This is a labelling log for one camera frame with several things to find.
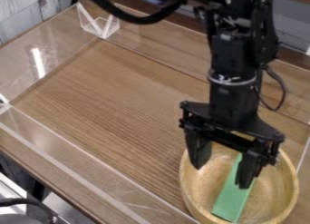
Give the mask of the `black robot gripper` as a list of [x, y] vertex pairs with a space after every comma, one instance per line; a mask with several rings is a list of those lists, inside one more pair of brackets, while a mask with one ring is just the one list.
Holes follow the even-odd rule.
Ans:
[[191, 165], [201, 168], [220, 143], [240, 156], [235, 184], [241, 190], [252, 185], [265, 165], [275, 165], [284, 134], [257, 114], [261, 83], [237, 86], [211, 84], [208, 102], [180, 102], [179, 126], [185, 134]]

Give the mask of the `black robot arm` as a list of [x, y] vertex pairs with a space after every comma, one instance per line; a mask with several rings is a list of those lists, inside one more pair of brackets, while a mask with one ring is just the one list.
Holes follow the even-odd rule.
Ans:
[[[124, 12], [109, 0], [92, 0], [118, 19], [133, 24], [155, 24], [187, 0], [147, 0], [161, 10], [147, 16]], [[200, 169], [211, 158], [212, 144], [220, 143], [241, 153], [235, 184], [247, 189], [261, 168], [277, 162], [284, 134], [264, 122], [257, 108], [263, 74], [279, 80], [268, 64], [277, 56], [277, 36], [272, 20], [273, 0], [196, 0], [195, 8], [205, 26], [211, 51], [209, 101], [180, 102], [187, 154]]]

